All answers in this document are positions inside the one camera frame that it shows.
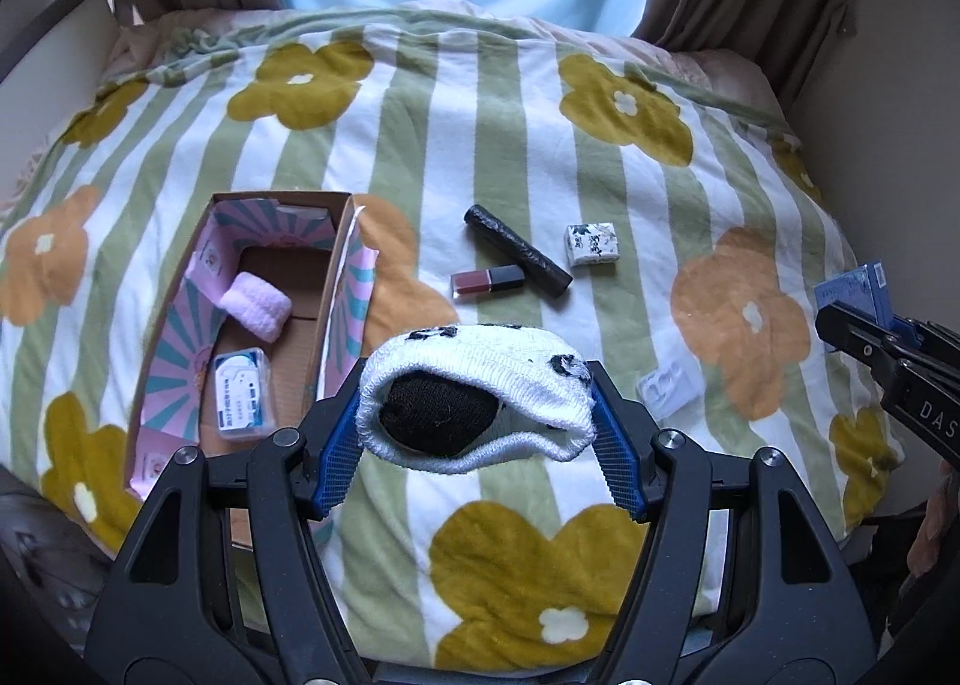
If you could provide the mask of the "person's right hand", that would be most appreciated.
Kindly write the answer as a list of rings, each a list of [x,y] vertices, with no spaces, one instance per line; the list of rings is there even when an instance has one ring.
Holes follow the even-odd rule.
[[[908,552],[908,570],[913,578],[921,578],[939,560],[940,541],[958,515],[958,474],[952,470],[926,504],[924,519]]]

